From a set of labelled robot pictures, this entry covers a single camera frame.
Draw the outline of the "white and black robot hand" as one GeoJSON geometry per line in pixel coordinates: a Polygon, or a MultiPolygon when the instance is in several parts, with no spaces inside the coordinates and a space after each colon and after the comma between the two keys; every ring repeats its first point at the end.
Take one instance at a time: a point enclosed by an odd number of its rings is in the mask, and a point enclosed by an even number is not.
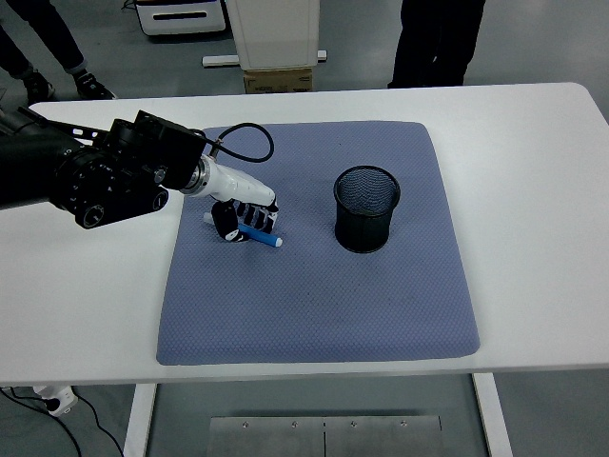
{"type": "Polygon", "coordinates": [[[270,233],[278,216],[275,192],[252,176],[213,159],[202,158],[203,184],[201,193],[215,200],[211,208],[214,226],[221,238],[239,243],[249,238],[239,229],[244,224],[270,233]]]}

